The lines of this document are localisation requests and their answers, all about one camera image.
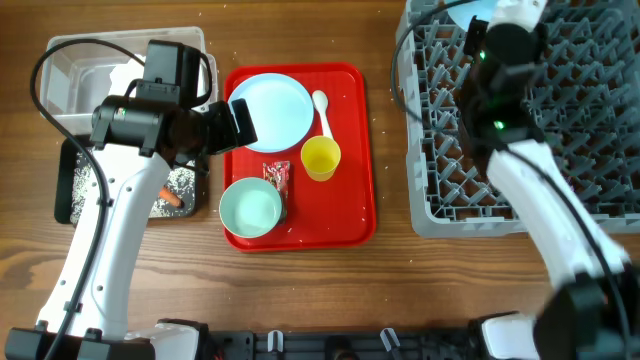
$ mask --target dish rack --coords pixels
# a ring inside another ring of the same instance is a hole
[[[437,0],[407,0],[396,41]],[[609,233],[640,233],[640,10],[635,0],[556,1],[543,74],[526,102],[558,166]],[[398,59],[408,108],[411,221],[423,237],[494,237],[525,231],[483,181],[457,138],[454,92],[471,67],[465,31],[441,12],[409,35]]]

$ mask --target red wrapper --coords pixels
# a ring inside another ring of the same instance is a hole
[[[280,222],[284,222],[287,216],[287,199],[289,198],[289,173],[291,163],[289,161],[276,161],[271,165],[262,164],[262,177],[273,185],[282,198],[282,216]]]

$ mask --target white plate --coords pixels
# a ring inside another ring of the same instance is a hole
[[[304,86],[288,76],[253,76],[233,90],[229,104],[238,99],[247,101],[258,135],[258,141],[247,146],[253,151],[284,151],[300,142],[311,129],[314,111],[311,96]]]

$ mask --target black tray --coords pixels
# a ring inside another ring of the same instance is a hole
[[[88,148],[91,146],[88,136],[79,136],[78,139]],[[58,187],[53,210],[57,222],[77,225],[84,205],[85,185],[88,185],[91,174],[91,167],[84,156],[76,151],[69,140],[65,140],[60,146]],[[200,191],[198,183],[196,174],[189,169],[176,167],[171,170],[167,187],[182,199],[184,207],[178,209],[162,199],[157,199],[149,218],[177,218],[193,215],[196,209],[196,194]]]

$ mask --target wood grain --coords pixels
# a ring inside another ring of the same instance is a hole
[[[417,328],[541,307],[550,288],[525,235],[425,240],[411,228],[406,126],[390,100],[388,78],[404,1],[89,3],[0,6],[0,347],[11,326],[34,323],[73,235],[52,216],[63,139],[31,104],[29,75],[51,37],[99,31],[199,26],[221,84],[240,65],[323,61],[351,62],[367,83],[379,219],[374,238],[346,250],[238,253],[212,210],[222,187],[221,159],[212,159],[195,216],[149,224],[133,276],[131,328],[162,317],[217,330]],[[636,236],[619,239],[640,254]]]

